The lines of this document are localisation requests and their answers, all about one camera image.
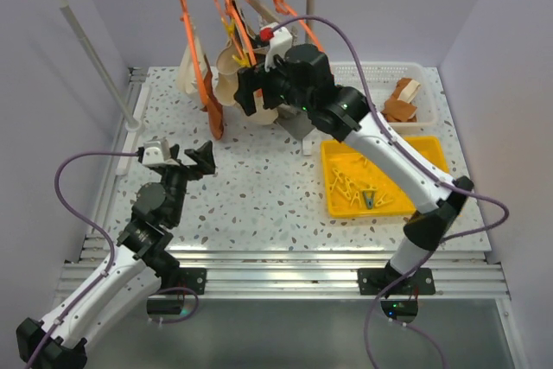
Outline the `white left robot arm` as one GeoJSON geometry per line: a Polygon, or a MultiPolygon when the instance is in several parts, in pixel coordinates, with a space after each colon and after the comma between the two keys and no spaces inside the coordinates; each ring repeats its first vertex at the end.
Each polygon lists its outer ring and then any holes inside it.
{"type": "Polygon", "coordinates": [[[117,239],[90,219],[86,223],[106,240],[109,252],[94,272],[55,309],[16,330],[18,352],[28,368],[82,368],[96,340],[138,303],[150,296],[179,299],[203,295],[207,272],[185,269],[168,252],[172,229],[181,222],[188,183],[213,175],[213,143],[186,149],[166,139],[145,143],[133,153],[159,176],[143,184],[130,209],[130,220],[117,239]]]}

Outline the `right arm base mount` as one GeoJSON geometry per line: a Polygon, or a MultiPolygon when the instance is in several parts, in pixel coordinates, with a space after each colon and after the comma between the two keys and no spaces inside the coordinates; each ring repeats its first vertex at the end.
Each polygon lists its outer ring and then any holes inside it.
{"type": "MultiPolygon", "coordinates": [[[[357,270],[359,293],[362,296],[377,296],[380,291],[400,277],[386,268],[360,268],[357,270]]],[[[431,269],[421,268],[393,287],[384,291],[379,300],[386,317],[411,323],[418,315],[420,296],[436,294],[431,269]]]]}

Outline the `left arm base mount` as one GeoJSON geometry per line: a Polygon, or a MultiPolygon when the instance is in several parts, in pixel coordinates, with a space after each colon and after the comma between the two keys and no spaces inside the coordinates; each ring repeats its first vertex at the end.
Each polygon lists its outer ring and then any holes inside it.
{"type": "Polygon", "coordinates": [[[148,298],[147,313],[152,316],[188,316],[196,306],[194,295],[202,296],[206,284],[206,268],[180,268],[171,278],[163,279],[161,288],[148,298]]]}

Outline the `yellow clothespin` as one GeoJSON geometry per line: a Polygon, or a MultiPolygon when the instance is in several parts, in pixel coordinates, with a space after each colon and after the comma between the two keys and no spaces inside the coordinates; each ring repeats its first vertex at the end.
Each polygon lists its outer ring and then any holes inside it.
{"type": "Polygon", "coordinates": [[[222,18],[221,22],[229,39],[237,35],[238,32],[236,28],[236,21],[234,19],[226,21],[224,18],[222,18]]]}
{"type": "Polygon", "coordinates": [[[245,56],[238,56],[236,54],[232,55],[232,59],[240,66],[240,67],[250,67],[251,62],[249,55],[246,54],[245,56]]]}

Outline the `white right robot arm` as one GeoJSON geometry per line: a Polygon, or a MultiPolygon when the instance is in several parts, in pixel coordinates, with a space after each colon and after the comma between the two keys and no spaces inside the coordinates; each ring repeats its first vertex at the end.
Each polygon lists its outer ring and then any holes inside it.
{"type": "Polygon", "coordinates": [[[436,250],[461,213],[472,181],[437,168],[368,105],[364,94],[336,84],[327,56],[313,45],[292,47],[271,67],[259,63],[239,69],[234,98],[248,116],[257,110],[256,91],[266,109],[288,105],[303,111],[317,130],[357,150],[409,197],[416,211],[384,276],[389,290],[406,292],[416,282],[416,267],[436,250]]]}

